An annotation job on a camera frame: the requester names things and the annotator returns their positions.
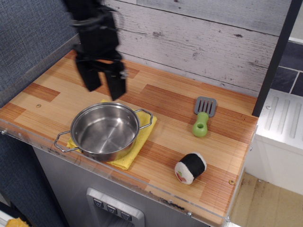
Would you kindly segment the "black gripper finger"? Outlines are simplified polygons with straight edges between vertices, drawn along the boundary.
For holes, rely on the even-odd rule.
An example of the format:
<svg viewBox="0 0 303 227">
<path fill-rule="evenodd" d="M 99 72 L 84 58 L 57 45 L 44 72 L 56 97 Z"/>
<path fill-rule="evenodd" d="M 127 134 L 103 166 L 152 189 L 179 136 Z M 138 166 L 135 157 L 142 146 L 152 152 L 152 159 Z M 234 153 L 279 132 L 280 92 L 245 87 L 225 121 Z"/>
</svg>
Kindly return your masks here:
<svg viewBox="0 0 303 227">
<path fill-rule="evenodd" d="M 106 69 L 105 76 L 110 96 L 113 101 L 119 99 L 126 93 L 127 70 Z"/>
<path fill-rule="evenodd" d="M 76 60 L 76 66 L 88 91 L 94 91 L 102 85 L 98 72 L 87 61 Z"/>
</svg>

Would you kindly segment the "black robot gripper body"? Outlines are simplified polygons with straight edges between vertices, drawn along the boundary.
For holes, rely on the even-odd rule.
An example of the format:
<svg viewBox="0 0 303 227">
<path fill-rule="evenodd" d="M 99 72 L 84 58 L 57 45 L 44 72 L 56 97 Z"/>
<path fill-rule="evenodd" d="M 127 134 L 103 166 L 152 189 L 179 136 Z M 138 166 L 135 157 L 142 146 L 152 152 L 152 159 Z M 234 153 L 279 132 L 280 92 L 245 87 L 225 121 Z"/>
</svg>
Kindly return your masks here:
<svg viewBox="0 0 303 227">
<path fill-rule="evenodd" d="M 118 29 L 114 21 L 114 9 L 70 9 L 72 26 L 80 37 L 75 46 L 76 60 L 87 61 L 96 71 L 123 70 Z"/>
</svg>

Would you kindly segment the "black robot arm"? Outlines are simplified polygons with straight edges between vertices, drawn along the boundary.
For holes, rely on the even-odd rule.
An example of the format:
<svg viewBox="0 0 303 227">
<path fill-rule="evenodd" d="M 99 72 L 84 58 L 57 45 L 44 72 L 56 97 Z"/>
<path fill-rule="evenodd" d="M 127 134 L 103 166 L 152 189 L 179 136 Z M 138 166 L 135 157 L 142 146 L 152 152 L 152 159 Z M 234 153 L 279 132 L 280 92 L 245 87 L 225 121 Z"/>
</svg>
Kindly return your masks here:
<svg viewBox="0 0 303 227">
<path fill-rule="evenodd" d="M 106 76 L 112 100 L 126 93 L 127 72 L 119 46 L 112 8 L 99 0 L 66 0 L 72 25 L 78 31 L 80 43 L 74 46 L 76 66 L 89 91 L 102 85 L 99 72 Z"/>
</svg>

